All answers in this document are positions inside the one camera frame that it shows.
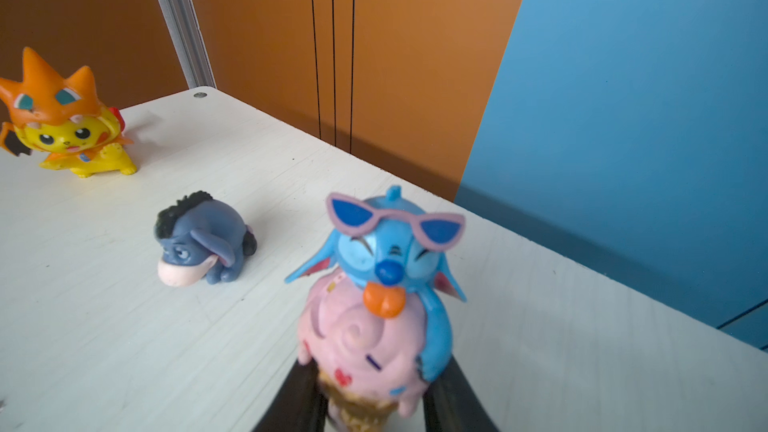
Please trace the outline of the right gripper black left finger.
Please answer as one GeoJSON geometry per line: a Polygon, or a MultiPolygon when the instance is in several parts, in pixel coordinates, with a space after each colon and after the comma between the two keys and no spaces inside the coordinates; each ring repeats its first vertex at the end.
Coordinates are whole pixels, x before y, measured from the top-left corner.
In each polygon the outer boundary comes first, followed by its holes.
{"type": "Polygon", "coordinates": [[[323,432],[326,416],[327,397],[318,385],[317,364],[296,361],[252,431],[323,432]]]}

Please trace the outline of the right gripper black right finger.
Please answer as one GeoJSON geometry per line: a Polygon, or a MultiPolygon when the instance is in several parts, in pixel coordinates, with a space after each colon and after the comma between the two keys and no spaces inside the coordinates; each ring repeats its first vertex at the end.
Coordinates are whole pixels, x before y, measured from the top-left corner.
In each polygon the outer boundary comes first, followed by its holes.
{"type": "Polygon", "coordinates": [[[454,357],[427,389],[423,410],[427,432],[498,432],[454,357]]]}

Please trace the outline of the ice cream cone toy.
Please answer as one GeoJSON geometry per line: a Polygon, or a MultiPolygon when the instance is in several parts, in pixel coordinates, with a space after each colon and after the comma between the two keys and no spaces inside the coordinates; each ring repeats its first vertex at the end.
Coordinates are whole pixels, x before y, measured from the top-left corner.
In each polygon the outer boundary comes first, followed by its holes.
{"type": "Polygon", "coordinates": [[[288,282],[320,273],[299,319],[298,361],[314,364],[339,431],[380,431],[412,416],[446,369],[453,333],[442,294],[466,298],[446,253],[465,218],[401,195],[325,201],[333,230],[288,282]]]}

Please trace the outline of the blue grey eeyore toy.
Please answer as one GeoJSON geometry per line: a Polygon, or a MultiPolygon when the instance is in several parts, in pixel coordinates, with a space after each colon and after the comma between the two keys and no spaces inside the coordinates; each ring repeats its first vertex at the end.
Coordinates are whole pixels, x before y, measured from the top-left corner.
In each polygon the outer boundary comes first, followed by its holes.
{"type": "Polygon", "coordinates": [[[240,214],[205,191],[160,211],[153,234],[163,249],[158,276],[171,287],[232,282],[258,247],[240,214]]]}

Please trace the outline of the orange fox toy figure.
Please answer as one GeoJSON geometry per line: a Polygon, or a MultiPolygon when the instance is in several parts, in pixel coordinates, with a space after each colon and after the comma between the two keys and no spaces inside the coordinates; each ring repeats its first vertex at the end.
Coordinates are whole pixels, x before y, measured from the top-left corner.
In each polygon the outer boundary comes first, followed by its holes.
{"type": "Polygon", "coordinates": [[[1,148],[20,156],[34,151],[48,156],[47,170],[69,170],[81,178],[118,171],[137,172],[126,151],[120,110],[97,96],[93,71],[79,68],[62,77],[34,49],[22,54],[23,79],[1,80],[1,101],[10,120],[1,124],[1,148]]]}

